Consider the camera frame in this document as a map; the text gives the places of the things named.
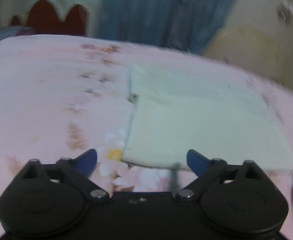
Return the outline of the pale yellow-green cloth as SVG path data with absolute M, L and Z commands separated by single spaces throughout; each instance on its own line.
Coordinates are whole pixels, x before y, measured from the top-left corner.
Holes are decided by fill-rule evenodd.
M 293 150 L 260 96 L 231 81 L 179 69 L 134 66 L 134 103 L 123 161 L 186 167 L 195 150 L 230 164 L 254 160 L 265 170 L 292 170 Z

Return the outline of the red and white headboard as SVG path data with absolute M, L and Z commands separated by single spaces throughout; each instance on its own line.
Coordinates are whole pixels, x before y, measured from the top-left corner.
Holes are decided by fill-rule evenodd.
M 11 26 L 30 28 L 36 34 L 86 36 L 89 13 L 80 4 L 72 5 L 66 16 L 59 16 L 57 7 L 48 0 L 38 0 L 27 12 L 26 20 L 15 15 Z

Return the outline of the blue curtain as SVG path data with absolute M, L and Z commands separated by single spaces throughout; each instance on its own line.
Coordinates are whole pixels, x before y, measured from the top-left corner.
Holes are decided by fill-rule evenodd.
M 200 54 L 235 0 L 102 0 L 97 37 Z

